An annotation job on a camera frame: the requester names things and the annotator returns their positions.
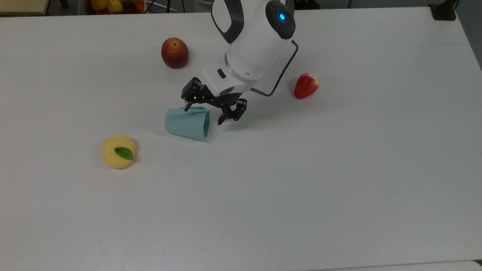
red apple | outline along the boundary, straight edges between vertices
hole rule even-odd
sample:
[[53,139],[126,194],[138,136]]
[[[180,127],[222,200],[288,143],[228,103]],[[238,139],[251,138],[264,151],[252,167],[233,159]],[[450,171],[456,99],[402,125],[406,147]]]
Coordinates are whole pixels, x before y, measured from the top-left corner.
[[171,68],[182,68],[189,59],[187,45],[178,38],[167,39],[162,44],[162,60]]
[[315,93],[320,85],[320,81],[309,73],[303,73],[298,78],[295,87],[295,97],[303,99]]

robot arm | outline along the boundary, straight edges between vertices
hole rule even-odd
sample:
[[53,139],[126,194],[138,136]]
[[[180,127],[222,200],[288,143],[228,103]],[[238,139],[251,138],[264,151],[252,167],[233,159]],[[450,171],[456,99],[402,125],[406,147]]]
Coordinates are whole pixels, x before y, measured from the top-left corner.
[[246,100],[239,97],[251,90],[291,41],[295,19],[278,0],[215,0],[211,16],[230,47],[201,68],[199,78],[184,87],[181,98],[187,104],[185,111],[193,103],[221,108],[220,125],[225,119],[237,121],[244,113]]

gray floor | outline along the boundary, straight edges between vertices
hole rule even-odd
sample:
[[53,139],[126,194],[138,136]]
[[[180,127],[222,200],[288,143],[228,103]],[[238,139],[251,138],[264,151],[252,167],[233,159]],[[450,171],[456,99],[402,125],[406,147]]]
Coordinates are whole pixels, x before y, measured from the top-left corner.
[[[196,0],[184,0],[187,13],[195,11]],[[316,0],[322,9],[343,9],[348,0]],[[50,15],[77,15],[79,0],[68,0],[69,8],[63,9],[59,0],[51,0]],[[353,0],[351,8],[385,8],[385,7],[426,7],[429,3],[438,4],[443,0]],[[167,4],[167,0],[156,0],[156,3]],[[172,2],[171,8],[182,11],[181,1]],[[475,56],[482,67],[482,0],[460,0],[457,15],[465,30]],[[165,9],[153,6],[150,13],[165,13]]]

red strawberry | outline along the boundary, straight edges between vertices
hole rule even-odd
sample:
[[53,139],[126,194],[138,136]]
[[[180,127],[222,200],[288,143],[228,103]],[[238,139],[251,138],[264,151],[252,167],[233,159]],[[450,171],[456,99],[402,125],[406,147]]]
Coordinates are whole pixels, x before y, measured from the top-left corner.
[[295,97],[303,99],[315,93],[320,85],[320,81],[309,73],[303,73],[296,82]]

light blue cup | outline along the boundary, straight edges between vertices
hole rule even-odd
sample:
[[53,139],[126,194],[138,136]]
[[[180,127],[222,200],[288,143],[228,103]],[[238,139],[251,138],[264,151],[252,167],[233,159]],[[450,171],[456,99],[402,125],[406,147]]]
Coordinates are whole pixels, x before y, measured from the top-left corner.
[[204,107],[169,109],[164,120],[164,128],[170,134],[205,140],[209,132],[209,110]]

